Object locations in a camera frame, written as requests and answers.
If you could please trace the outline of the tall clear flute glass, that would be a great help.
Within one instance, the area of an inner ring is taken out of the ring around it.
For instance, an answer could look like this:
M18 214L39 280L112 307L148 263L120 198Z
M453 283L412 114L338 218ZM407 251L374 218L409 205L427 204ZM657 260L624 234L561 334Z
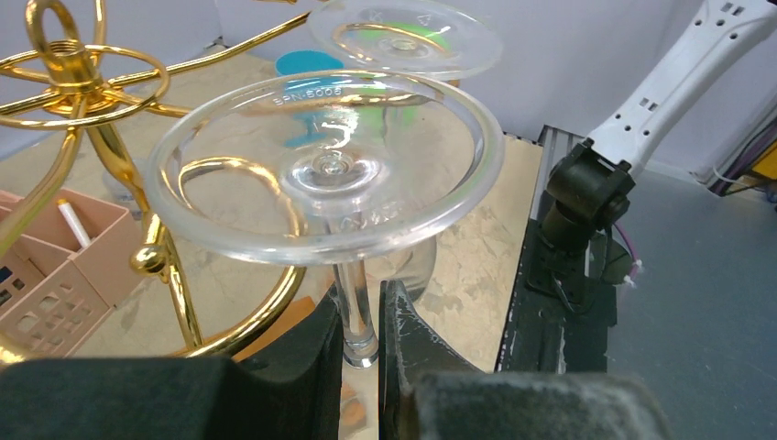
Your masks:
M282 101L286 82L342 77L366 93ZM339 148L288 149L294 113L377 107L371 125L343 126ZM355 368L378 359L365 263L413 248L470 213L494 186L505 137L475 97L398 71L280 76L225 93L182 117L144 170L153 211L170 231L231 259L329 266Z

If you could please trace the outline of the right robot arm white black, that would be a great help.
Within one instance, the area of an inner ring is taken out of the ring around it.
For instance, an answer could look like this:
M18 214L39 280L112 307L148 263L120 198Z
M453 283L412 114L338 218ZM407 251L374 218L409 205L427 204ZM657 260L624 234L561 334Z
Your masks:
M773 1L705 1L683 34L604 122L553 166L541 244L580 254L629 209L629 192L679 119L736 61L776 30Z

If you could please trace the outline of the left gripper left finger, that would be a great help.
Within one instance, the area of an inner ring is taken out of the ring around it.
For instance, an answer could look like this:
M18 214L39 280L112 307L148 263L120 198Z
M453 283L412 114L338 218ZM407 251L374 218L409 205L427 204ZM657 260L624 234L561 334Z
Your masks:
M1 375L4 439L334 439L343 329L333 300L242 361L40 359Z

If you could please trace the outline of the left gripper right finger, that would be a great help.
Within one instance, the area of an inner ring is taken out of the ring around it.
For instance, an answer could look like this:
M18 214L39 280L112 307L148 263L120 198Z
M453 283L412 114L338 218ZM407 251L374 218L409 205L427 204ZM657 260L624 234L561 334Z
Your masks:
M603 373L486 373L417 313L400 280L380 284L381 439L670 439L640 384Z

